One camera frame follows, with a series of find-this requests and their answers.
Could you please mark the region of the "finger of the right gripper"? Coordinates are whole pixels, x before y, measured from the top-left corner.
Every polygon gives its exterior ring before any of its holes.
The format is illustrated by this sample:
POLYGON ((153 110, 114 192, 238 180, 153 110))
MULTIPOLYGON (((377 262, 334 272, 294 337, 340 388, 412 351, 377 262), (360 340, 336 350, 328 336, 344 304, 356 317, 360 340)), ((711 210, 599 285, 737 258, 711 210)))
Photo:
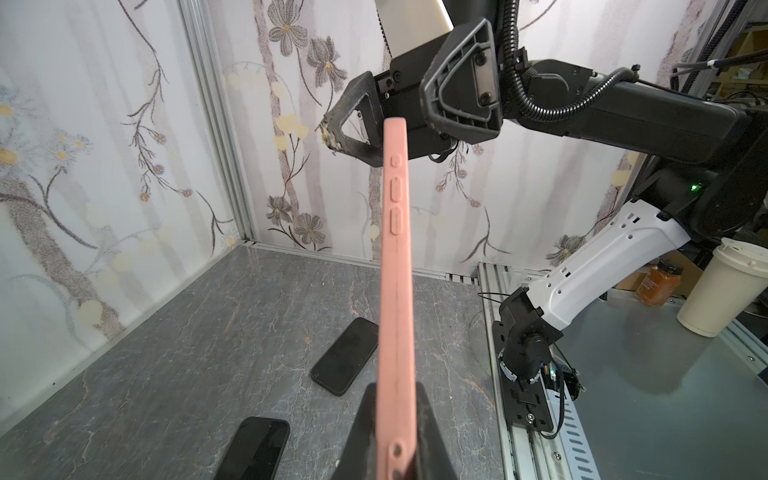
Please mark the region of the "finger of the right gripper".
POLYGON ((503 123, 494 36, 485 18, 455 27, 419 85, 426 124, 476 144, 496 138, 503 123))
POLYGON ((390 71, 367 71, 350 80, 320 122, 323 143, 335 153, 381 167, 385 105, 392 88, 390 71))

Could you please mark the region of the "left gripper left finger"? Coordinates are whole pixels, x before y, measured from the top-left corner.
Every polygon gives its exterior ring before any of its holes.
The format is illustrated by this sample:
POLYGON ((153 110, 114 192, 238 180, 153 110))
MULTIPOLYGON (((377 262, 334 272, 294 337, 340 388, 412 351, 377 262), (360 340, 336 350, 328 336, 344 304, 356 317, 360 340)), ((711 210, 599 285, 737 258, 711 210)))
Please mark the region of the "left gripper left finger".
POLYGON ((369 384, 350 428, 332 480, 375 480, 377 385, 369 384))

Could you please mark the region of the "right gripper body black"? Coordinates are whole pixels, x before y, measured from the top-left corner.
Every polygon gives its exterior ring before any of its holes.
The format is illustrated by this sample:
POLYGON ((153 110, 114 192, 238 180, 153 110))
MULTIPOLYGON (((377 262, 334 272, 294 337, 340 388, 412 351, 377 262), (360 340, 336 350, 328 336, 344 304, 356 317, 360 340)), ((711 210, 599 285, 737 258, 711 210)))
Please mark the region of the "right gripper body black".
MULTIPOLYGON (((442 162, 459 143, 468 143, 429 127, 420 106, 420 82, 449 33, 394 58, 388 70, 392 75, 393 88, 385 105, 385 115, 386 118, 401 117, 406 120, 411 159, 430 156, 435 162, 442 162)), ((500 80, 499 93, 503 112, 500 80)))

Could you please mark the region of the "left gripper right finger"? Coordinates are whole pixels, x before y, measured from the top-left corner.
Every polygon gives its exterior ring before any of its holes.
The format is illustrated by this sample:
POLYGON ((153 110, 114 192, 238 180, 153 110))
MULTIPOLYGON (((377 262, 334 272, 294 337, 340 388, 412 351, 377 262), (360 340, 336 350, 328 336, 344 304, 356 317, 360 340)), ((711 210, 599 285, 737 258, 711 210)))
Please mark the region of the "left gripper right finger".
POLYGON ((424 385, 416 383, 417 447, 415 479, 457 480, 449 452, 443 441, 433 408, 424 385))

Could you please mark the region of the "pink phone case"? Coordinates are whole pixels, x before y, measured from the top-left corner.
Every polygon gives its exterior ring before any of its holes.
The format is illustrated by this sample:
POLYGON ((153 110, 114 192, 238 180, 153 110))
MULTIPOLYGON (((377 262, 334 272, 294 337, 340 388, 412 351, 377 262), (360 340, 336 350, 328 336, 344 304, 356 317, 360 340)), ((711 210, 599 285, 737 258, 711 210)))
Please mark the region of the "pink phone case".
POLYGON ((417 450, 407 125, 383 124, 376 477, 406 479, 417 450))

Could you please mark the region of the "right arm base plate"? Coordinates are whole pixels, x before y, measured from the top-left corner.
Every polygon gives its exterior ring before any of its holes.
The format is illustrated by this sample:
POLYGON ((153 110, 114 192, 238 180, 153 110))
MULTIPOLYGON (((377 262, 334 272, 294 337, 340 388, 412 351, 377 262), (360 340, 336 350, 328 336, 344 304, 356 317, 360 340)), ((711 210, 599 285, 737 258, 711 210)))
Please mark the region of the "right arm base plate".
POLYGON ((556 342, 563 333, 537 320, 521 329, 511 320, 492 323, 502 407, 509 426, 521 426, 552 439, 565 423, 565 396, 583 391, 578 371, 556 342))

